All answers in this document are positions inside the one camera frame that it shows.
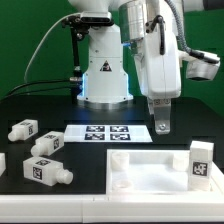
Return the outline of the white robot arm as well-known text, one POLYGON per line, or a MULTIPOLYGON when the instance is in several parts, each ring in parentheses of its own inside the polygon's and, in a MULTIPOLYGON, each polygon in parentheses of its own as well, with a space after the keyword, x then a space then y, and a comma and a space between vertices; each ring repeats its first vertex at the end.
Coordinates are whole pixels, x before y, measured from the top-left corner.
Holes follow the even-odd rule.
POLYGON ((123 46, 133 54, 141 93, 147 97, 155 131, 170 132, 171 100, 181 94, 180 66, 187 77, 212 80, 220 66, 214 54, 187 46, 183 0, 68 0, 75 23, 89 33, 89 67, 78 99, 116 106, 132 99, 123 70, 123 46))

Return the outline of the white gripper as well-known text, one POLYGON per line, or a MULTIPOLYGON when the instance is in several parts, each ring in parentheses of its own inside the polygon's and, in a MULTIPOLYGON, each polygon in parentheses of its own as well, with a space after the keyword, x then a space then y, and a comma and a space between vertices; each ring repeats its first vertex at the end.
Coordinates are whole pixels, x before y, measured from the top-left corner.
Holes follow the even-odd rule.
POLYGON ((140 54, 134 56, 141 93, 153 101, 155 131, 170 133, 171 100, 181 93, 176 36, 157 15, 145 24, 140 54))

